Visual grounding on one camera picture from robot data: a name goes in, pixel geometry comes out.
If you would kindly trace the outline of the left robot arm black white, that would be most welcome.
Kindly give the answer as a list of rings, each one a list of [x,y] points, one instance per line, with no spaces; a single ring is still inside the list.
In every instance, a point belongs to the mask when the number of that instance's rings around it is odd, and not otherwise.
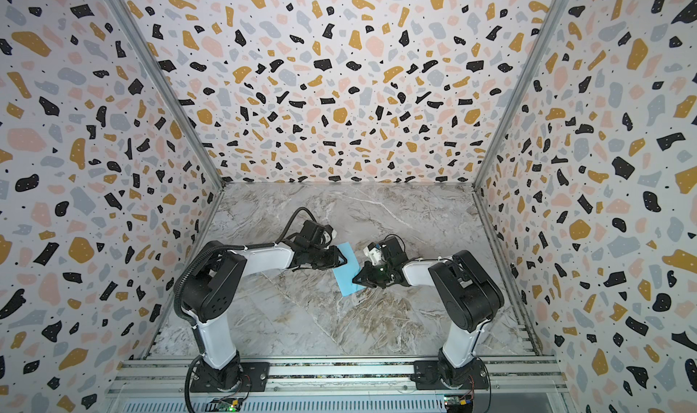
[[[306,220],[298,233],[279,242],[208,242],[174,287],[175,313],[192,326],[203,362],[222,371],[238,356],[227,313],[243,277],[271,270],[341,267],[348,260],[332,243],[335,236],[330,225]]]

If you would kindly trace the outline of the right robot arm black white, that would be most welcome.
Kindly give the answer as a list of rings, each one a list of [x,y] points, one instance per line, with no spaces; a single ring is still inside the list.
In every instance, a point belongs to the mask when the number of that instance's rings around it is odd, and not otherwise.
[[[434,371],[419,371],[415,381],[459,388],[474,382],[476,347],[505,299],[489,273],[468,250],[450,257],[408,257],[395,234],[364,249],[368,260],[352,282],[366,288],[432,286],[451,320],[448,338]]]

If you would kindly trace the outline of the light blue paper sheet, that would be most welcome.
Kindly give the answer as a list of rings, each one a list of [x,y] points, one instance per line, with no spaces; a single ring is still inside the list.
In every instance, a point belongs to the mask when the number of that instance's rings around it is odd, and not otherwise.
[[[347,297],[361,291],[364,289],[364,286],[357,285],[353,282],[353,279],[359,274],[360,267],[351,244],[345,242],[344,244],[340,244],[338,249],[346,258],[347,262],[338,268],[333,269],[332,272],[334,273],[334,277],[342,296]]]

